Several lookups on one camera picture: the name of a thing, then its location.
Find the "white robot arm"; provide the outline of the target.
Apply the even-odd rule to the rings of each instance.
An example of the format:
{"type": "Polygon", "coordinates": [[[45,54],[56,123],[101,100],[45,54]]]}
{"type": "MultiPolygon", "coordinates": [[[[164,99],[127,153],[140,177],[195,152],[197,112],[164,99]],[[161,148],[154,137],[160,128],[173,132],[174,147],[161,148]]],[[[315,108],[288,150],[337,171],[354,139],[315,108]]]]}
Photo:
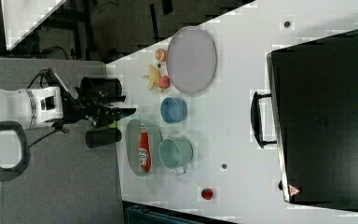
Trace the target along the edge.
{"type": "Polygon", "coordinates": [[[114,97],[91,93],[89,99],[75,100],[59,87],[0,90],[0,121],[18,122],[24,130],[51,127],[54,123],[90,120],[95,127],[109,125],[136,112],[135,108],[106,106],[114,97]]]}

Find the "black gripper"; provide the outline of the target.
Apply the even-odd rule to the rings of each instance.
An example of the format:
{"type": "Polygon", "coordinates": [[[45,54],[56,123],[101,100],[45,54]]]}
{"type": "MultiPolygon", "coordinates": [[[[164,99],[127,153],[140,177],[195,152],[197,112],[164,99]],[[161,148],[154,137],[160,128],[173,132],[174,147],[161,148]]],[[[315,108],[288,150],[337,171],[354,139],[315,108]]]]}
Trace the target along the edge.
{"type": "Polygon", "coordinates": [[[119,108],[112,103],[124,103],[126,95],[117,96],[104,91],[75,88],[77,97],[64,91],[62,97],[62,124],[88,120],[92,127],[108,126],[136,112],[135,108],[119,108]]]}

